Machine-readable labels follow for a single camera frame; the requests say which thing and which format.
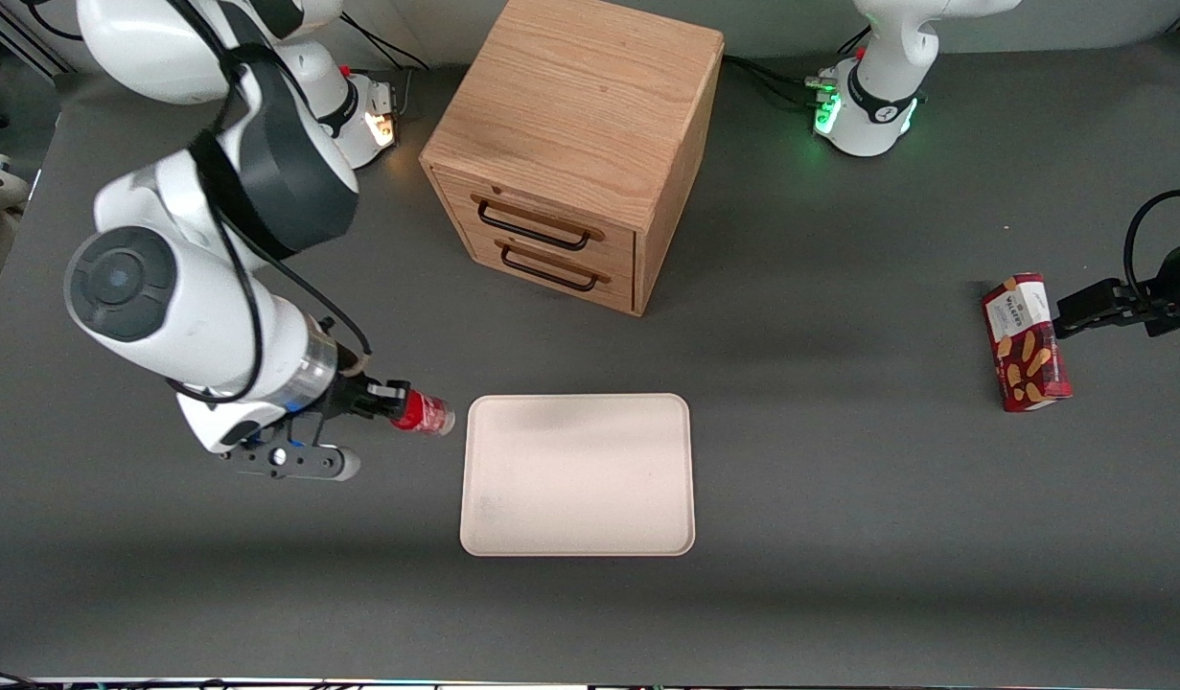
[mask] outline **black clamp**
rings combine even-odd
[[[858,65],[861,65],[861,63],[854,64],[853,68],[850,70],[850,78],[846,80],[846,86],[854,104],[860,105],[866,111],[866,114],[871,118],[871,123],[891,123],[913,104],[917,93],[912,93],[900,100],[884,100],[878,96],[871,96],[871,93],[866,92],[866,88],[861,88],[861,81],[858,79]]]

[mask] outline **table surface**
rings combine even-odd
[[[808,74],[822,60],[782,64]],[[1001,410],[981,289],[1121,270],[1180,186],[1180,37],[945,55],[887,157],[852,160],[725,67],[645,318],[471,262],[417,157],[461,71],[415,74],[355,228],[290,262],[376,376],[485,394],[674,392],[696,544],[476,559],[461,433],[339,419],[345,484],[230,474],[163,381],[64,310],[116,176],[205,106],[72,84],[0,288],[0,665],[28,676],[1180,688],[1180,334],[1064,344],[1076,397]],[[1180,202],[1139,268],[1180,243]],[[267,284],[300,298],[274,276]]]

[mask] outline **wooden box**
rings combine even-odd
[[[471,257],[643,314],[723,48],[599,0],[510,0],[419,157]]]

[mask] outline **drawer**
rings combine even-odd
[[[464,179],[444,170],[435,171],[434,177],[459,230],[466,235],[507,241],[517,248],[538,250],[577,267],[631,280],[634,232],[568,222],[533,208],[532,202],[517,201],[509,192],[496,192],[487,183]],[[476,258],[490,257],[477,255]]]
[[[517,278],[525,278],[542,287],[589,300],[620,311],[632,311],[632,280],[590,269],[577,262],[558,257],[543,249],[533,249],[513,239],[502,239],[485,232],[468,232],[474,261]]]

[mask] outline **white tray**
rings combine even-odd
[[[691,425],[682,397],[485,396],[466,427],[463,547],[471,554],[691,548]]]

